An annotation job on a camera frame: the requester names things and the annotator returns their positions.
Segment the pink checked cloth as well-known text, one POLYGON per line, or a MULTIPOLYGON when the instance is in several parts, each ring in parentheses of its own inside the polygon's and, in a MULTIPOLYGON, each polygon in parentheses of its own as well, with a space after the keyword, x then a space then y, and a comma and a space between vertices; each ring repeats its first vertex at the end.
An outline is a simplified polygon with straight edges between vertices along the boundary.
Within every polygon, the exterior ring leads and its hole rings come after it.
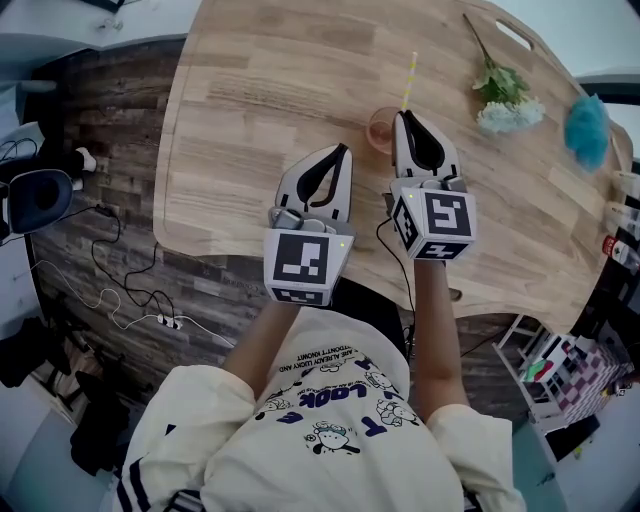
POLYGON ((605 389, 634 369, 631 362, 620 360, 609 347, 592 339, 578 337, 574 347, 576 368, 556 397, 567 424, 601 411, 609 401, 605 389))

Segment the blue fluffy bath pouf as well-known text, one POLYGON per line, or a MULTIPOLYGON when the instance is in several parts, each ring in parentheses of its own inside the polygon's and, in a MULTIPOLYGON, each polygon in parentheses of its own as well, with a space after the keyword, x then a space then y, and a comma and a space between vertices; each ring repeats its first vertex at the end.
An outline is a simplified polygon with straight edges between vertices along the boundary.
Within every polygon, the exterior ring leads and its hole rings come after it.
POLYGON ((564 125, 564 142, 576 162, 595 172, 606 159, 610 137, 608 111, 596 95, 581 96, 569 109, 564 125))

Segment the person's left forearm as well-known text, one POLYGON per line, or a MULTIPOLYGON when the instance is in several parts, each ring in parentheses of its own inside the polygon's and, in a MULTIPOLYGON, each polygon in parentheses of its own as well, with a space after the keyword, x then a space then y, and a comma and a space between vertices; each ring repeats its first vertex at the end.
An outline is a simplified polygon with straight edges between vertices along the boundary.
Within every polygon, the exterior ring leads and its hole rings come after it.
POLYGON ((300 310, 297 304, 269 302, 226 357, 223 369, 246 383, 256 399, 267 386, 271 365, 300 310))

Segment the black bag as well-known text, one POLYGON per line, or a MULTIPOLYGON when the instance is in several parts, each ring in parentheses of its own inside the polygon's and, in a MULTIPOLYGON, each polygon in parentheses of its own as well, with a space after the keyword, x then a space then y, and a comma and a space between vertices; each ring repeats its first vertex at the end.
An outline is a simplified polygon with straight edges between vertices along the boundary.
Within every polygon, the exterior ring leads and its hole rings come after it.
POLYGON ((129 409, 124 405, 89 403, 70 438, 73 462, 91 476, 111 471, 118 437, 128 424, 129 409))

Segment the cream printed T-shirt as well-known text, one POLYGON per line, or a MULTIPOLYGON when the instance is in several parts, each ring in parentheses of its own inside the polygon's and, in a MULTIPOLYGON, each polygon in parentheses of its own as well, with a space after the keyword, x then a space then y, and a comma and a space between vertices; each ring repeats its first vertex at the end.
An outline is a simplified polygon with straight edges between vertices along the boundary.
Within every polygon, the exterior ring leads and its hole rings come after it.
POLYGON ((256 395, 211 366, 174 368, 140 419, 114 512, 526 512, 512 427, 466 405, 422 420, 409 368, 372 326, 303 309, 256 395))

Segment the green and red toy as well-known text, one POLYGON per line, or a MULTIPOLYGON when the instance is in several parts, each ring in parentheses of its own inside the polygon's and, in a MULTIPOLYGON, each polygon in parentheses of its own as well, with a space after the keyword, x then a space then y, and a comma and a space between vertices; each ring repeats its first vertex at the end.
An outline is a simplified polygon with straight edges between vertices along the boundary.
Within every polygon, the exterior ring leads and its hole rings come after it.
POLYGON ((524 370, 521 381, 525 383, 540 382, 553 367, 554 363, 546 359, 532 363, 524 370))

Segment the pink transparent cup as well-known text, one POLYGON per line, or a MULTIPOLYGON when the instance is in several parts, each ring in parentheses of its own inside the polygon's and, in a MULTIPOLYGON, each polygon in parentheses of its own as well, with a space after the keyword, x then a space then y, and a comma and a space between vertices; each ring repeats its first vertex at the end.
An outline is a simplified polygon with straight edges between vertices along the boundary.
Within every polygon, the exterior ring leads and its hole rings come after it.
POLYGON ((399 109, 383 107, 371 116, 365 130, 367 141, 376 151, 390 156, 393 145, 393 123, 399 109))

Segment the clear plastic cup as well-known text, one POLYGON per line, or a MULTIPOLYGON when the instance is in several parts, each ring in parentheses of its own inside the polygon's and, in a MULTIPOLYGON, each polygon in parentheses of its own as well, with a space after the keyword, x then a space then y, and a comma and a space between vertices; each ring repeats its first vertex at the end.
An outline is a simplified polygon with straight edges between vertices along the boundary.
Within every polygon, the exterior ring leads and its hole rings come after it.
POLYGON ((612 182, 614 187, 626 196, 640 200, 640 174, 614 171, 612 182))
POLYGON ((634 239, 640 240, 640 209, 609 201, 604 210, 604 223, 610 232, 623 229, 634 239))

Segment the yellow striped paper straw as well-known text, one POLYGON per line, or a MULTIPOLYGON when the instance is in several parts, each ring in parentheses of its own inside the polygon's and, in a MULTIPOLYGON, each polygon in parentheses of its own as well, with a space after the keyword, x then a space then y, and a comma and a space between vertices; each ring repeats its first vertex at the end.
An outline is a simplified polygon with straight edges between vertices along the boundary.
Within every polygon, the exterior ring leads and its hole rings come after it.
POLYGON ((417 61, 418 61, 418 52, 417 51, 413 51, 412 55, 411 55, 411 62, 410 62, 410 67, 409 67, 409 71, 408 71, 408 75, 407 75, 406 86, 405 86, 405 89, 404 89, 404 94, 403 94, 401 107, 400 107, 400 111, 402 111, 402 112, 405 112, 407 110, 407 107, 408 107, 409 98, 410 98, 410 95, 411 95, 412 86, 413 86, 413 82, 414 82, 414 79, 415 79, 417 61))

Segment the dark seat with white rim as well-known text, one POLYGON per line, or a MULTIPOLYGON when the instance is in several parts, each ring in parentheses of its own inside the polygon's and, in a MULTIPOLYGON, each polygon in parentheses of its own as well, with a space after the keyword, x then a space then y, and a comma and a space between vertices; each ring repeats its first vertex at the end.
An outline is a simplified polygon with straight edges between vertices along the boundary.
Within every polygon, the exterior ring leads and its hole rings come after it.
POLYGON ((40 169, 15 176, 8 183, 8 226, 23 235, 39 231, 67 212, 74 189, 71 178, 57 169, 40 169))

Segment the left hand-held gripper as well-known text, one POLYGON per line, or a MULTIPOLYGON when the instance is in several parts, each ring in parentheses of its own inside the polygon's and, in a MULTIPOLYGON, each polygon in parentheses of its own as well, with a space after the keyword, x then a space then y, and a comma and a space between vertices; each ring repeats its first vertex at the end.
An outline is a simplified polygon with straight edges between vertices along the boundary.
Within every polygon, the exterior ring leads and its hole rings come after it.
POLYGON ((264 284, 273 300, 314 307, 330 304, 356 238, 354 228, 345 223, 352 170, 352 153, 339 143, 309 154, 283 174, 263 244, 264 284), (328 174, 327 195, 313 200, 328 174))

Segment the person's right forearm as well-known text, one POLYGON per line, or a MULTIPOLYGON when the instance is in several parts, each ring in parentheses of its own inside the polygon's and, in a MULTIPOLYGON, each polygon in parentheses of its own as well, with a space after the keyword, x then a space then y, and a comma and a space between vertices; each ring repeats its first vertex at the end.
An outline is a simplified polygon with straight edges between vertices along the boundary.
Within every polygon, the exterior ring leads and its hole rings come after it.
POLYGON ((415 378, 424 420, 452 404, 469 404, 446 268, 438 261, 414 262, 415 378))

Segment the black office chair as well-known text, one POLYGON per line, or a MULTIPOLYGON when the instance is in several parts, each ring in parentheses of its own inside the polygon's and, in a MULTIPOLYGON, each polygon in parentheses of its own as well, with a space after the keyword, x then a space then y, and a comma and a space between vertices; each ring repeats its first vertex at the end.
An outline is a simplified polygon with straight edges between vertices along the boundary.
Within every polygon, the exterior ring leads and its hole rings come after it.
POLYGON ((570 333, 592 338, 608 324, 625 346, 640 342, 640 270, 608 260, 570 333))

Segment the pale blue artificial flowers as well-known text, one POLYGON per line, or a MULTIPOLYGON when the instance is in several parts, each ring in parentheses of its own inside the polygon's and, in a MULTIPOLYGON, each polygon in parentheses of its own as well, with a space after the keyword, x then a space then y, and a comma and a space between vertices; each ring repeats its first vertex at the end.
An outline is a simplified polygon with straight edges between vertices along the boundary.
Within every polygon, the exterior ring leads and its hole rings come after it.
POLYGON ((515 69, 499 64, 489 54, 467 14, 463 19, 483 55, 483 71, 472 85, 484 101, 484 107, 476 115, 478 125, 492 133, 513 133, 540 123, 546 109, 537 97, 528 95, 528 83, 515 69))

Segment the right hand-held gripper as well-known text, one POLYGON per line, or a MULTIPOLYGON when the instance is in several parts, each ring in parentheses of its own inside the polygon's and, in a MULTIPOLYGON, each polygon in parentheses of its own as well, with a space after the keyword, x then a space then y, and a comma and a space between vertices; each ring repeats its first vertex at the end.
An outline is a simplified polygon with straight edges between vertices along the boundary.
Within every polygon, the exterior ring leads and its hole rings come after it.
POLYGON ((434 123, 411 110, 395 114, 390 218, 407 256, 448 262, 476 240, 476 200, 459 177, 458 152, 434 123), (420 169, 434 177, 414 176, 420 169))

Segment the white wooden rack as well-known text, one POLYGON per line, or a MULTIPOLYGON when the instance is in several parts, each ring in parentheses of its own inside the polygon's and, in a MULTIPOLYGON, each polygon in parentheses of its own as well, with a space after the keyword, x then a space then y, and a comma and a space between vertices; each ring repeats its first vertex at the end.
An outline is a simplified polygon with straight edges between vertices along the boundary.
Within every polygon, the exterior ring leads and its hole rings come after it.
POLYGON ((529 421, 547 434, 564 429, 566 423, 556 400, 560 387, 576 368, 578 351, 576 338, 548 331, 545 326, 523 314, 518 314, 499 342, 492 347, 521 391, 528 406, 529 421), (540 360, 554 363, 540 382, 521 381, 524 370, 540 360))

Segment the red-label clear water bottle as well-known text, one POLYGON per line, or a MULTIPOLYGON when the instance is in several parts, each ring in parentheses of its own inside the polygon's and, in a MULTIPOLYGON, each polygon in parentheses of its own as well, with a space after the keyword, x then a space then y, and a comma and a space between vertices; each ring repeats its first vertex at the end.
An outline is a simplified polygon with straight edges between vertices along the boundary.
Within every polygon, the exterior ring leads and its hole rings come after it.
POLYGON ((640 255, 628 244, 614 236, 607 235, 605 237, 602 252, 632 273, 640 270, 640 255))

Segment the person's black trousers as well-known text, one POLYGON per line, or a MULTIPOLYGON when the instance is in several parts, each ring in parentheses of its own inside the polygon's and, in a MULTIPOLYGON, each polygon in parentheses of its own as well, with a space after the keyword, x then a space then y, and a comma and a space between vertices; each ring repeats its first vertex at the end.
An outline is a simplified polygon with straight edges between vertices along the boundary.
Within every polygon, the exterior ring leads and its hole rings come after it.
POLYGON ((407 347, 397 305, 383 295, 341 277, 334 288, 331 311, 369 324, 407 358, 407 347))

